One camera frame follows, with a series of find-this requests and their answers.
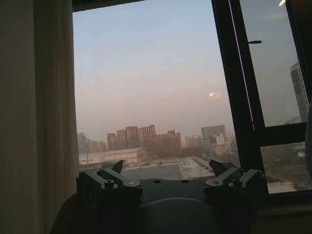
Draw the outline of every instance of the bolt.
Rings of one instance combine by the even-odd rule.
[[[240,181],[239,179],[233,179],[232,182],[234,186],[239,187],[239,188],[241,188],[243,185],[243,182]]]
[[[114,187],[114,181],[108,179],[105,181],[105,189],[112,189]]]

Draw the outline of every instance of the black mechanical device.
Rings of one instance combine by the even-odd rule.
[[[80,172],[77,193],[94,204],[100,233],[249,234],[266,180],[259,170],[210,161],[216,177],[202,181],[142,181],[120,174],[122,162]]]

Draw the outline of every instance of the open window pane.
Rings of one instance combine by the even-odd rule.
[[[240,0],[266,126],[307,121],[309,108],[290,22],[281,0]]]
[[[304,142],[261,147],[269,193],[312,189]]]
[[[81,170],[124,160],[134,179],[239,166],[210,1],[149,0],[74,13]]]

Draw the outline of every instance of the high-rise building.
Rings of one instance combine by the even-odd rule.
[[[97,149],[98,149],[98,152],[106,151],[106,144],[105,144],[105,142],[98,140],[97,141]]]
[[[191,147],[191,137],[185,136],[185,145],[186,147]]]
[[[116,131],[116,150],[125,150],[128,148],[127,142],[127,130],[117,130]]]
[[[198,147],[201,147],[201,136],[200,134],[198,133],[193,133],[192,136],[191,136],[191,147],[195,147],[195,148],[198,148]]]
[[[78,153],[80,155],[86,154],[88,152],[86,135],[82,132],[78,133],[77,140],[78,140]]]
[[[140,147],[137,126],[126,127],[126,135],[127,135],[128,149]]]
[[[300,118],[302,122],[305,122],[308,119],[309,99],[298,62],[291,66],[291,77],[294,92],[296,94]]]
[[[90,154],[98,153],[97,141],[87,139],[87,147],[88,147],[88,153]]]
[[[107,134],[107,150],[108,151],[117,150],[115,133]]]
[[[214,135],[223,134],[224,140],[228,141],[225,131],[225,125],[217,125],[211,127],[203,127],[201,128],[202,138],[211,138]]]
[[[180,133],[175,130],[168,131],[168,138],[170,139],[171,151],[175,154],[182,152],[182,142]]]
[[[142,127],[138,131],[140,146],[146,149],[147,156],[156,155],[156,133],[155,126]]]
[[[107,144],[109,151],[143,147],[148,157],[172,156],[182,151],[180,133],[171,130],[167,134],[156,135],[154,125],[126,127],[116,134],[107,134]]]

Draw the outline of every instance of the tall tower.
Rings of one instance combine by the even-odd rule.
[[[300,118],[302,122],[306,122],[309,112],[309,99],[298,62],[291,66],[291,77],[294,92],[296,94]]]

